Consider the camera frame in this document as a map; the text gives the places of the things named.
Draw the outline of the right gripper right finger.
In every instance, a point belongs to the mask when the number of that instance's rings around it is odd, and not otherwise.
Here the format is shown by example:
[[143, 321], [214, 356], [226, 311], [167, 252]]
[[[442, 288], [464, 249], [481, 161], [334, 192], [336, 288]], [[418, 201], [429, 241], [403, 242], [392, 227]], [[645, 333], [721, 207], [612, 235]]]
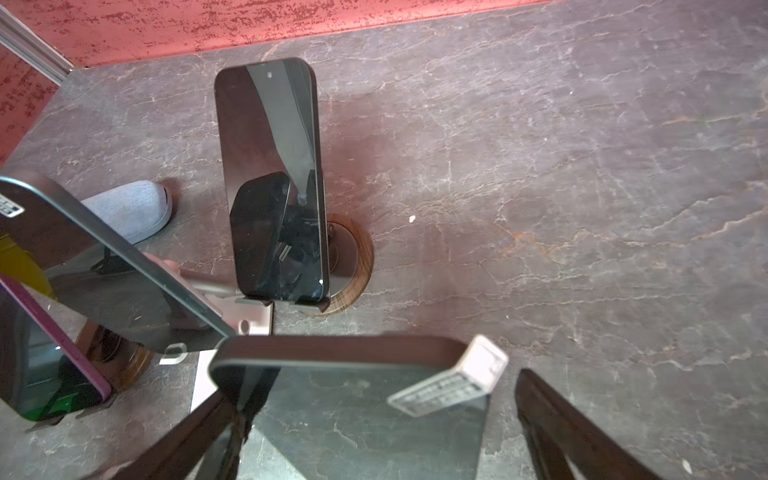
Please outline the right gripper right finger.
[[515, 384], [518, 420], [538, 479], [656, 479], [531, 369]]

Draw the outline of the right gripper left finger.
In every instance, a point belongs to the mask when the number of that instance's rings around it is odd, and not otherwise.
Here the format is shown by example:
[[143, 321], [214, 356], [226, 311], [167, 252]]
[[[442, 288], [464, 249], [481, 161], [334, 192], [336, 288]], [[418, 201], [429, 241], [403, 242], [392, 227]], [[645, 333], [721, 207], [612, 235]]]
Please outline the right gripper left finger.
[[250, 423], [220, 392], [137, 458], [97, 470], [89, 479], [235, 479]]

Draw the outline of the black phone with sticker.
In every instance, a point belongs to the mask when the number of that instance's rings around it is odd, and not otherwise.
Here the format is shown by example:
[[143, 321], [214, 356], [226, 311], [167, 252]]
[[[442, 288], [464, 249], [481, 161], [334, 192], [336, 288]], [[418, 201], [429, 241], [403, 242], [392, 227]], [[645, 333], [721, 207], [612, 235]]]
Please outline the black phone with sticker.
[[244, 336], [209, 365], [246, 479], [472, 479], [508, 363], [489, 339]]

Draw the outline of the white phone stand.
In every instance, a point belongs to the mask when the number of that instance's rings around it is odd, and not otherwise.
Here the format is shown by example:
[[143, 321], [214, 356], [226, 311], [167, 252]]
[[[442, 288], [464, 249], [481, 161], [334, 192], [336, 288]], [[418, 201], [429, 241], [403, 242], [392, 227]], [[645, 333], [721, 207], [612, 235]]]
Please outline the white phone stand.
[[166, 364], [191, 353], [217, 349], [229, 338], [268, 335], [274, 305], [248, 300], [237, 287], [209, 274], [181, 268], [170, 260], [145, 253], [143, 274], [159, 291], [150, 308], [151, 325], [143, 345]]
[[216, 353], [216, 350], [205, 350], [198, 354], [190, 411], [194, 411], [217, 390], [217, 386], [211, 379], [208, 371], [209, 365]]

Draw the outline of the black phone stand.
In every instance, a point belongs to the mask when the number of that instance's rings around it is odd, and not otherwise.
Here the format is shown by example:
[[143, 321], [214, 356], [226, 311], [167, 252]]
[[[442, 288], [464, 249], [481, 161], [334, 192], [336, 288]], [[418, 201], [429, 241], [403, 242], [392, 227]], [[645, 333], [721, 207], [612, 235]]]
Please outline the black phone stand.
[[1, 273], [156, 353], [209, 350], [235, 336], [160, 260], [43, 174], [1, 173]]

